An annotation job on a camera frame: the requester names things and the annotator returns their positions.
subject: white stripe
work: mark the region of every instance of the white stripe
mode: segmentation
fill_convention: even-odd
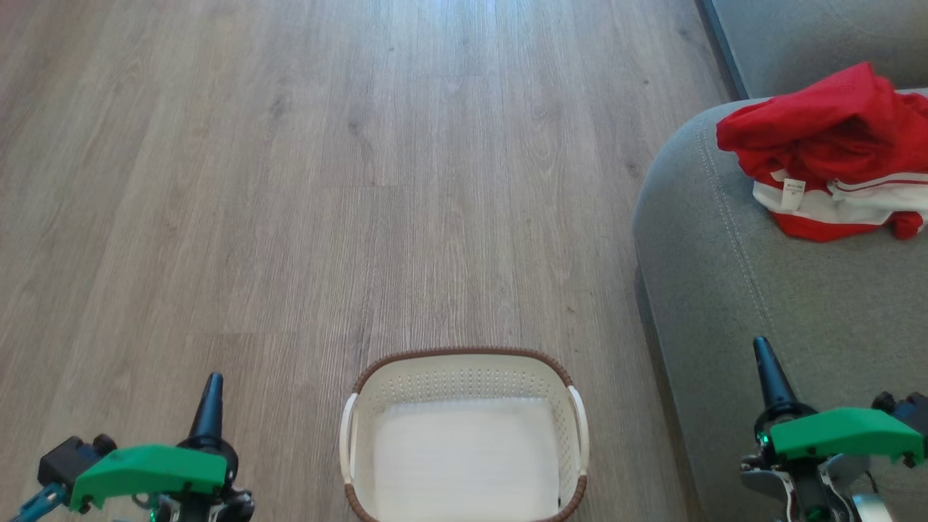
[[[770,212],[798,215],[832,225],[882,225],[893,213],[890,210],[868,208],[835,201],[826,190],[807,190],[799,209],[791,211],[780,207],[783,191],[763,183],[754,182],[754,198]]]
[[[864,181],[863,183],[845,183],[843,181],[835,181],[834,185],[841,190],[856,190],[856,189],[865,189],[867,187],[872,187],[874,185],[880,185],[881,183],[892,182],[907,184],[910,181],[917,181],[921,183],[928,183],[928,174],[923,174],[920,172],[898,172],[891,174],[889,176],[877,177],[876,179],[871,179],[869,181]]]
[[[844,192],[833,187],[833,198],[837,202],[865,208],[884,210],[928,211],[928,185],[905,185],[892,183],[872,189]]]

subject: gray sofa cushion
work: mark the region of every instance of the gray sofa cushion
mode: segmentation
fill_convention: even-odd
[[[928,85],[924,0],[703,1],[749,98],[793,92],[867,60],[898,88]]]
[[[739,482],[763,409],[751,341],[770,338],[800,399],[869,407],[887,390],[928,393],[928,232],[813,243],[786,237],[751,195],[711,109],[654,162],[638,201],[638,260],[696,488],[710,520],[767,520]],[[876,478],[899,520],[928,513],[928,469]]]

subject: couch seam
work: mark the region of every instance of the couch seam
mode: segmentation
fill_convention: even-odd
[[[718,169],[715,165],[715,161],[712,160],[711,155],[709,154],[708,140],[706,139],[705,135],[705,126],[703,126],[699,131],[699,148],[700,155],[702,156],[702,167],[705,169],[705,172],[709,177],[709,184],[712,186],[712,192],[715,196],[715,204],[718,206],[719,213],[722,215],[722,222],[725,224],[725,230],[728,233],[728,240],[731,241],[732,250],[735,253],[735,257],[738,259],[738,268],[741,269],[741,275],[744,277],[744,281],[747,283],[748,293],[751,295],[751,300],[754,302],[754,310],[757,312],[757,316],[760,319],[761,324],[770,328],[772,331],[773,321],[770,320],[770,312],[767,308],[767,302],[764,300],[764,296],[760,292],[760,288],[757,286],[754,268],[751,266],[751,261],[747,258],[747,253],[744,251],[741,233],[738,232],[738,229],[734,223],[734,216],[731,213],[731,208],[728,205],[728,201],[725,199],[724,194],[722,194],[721,177],[718,175]]]

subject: laundry basket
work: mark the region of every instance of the laundry basket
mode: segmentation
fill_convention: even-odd
[[[551,357],[439,348],[364,371],[339,450],[345,494],[365,522],[561,522],[583,500],[589,431]]]

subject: label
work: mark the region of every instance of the label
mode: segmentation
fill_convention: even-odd
[[[780,202],[782,210],[798,210],[799,202],[803,200],[806,192],[805,181],[786,178],[783,180],[783,201]]]

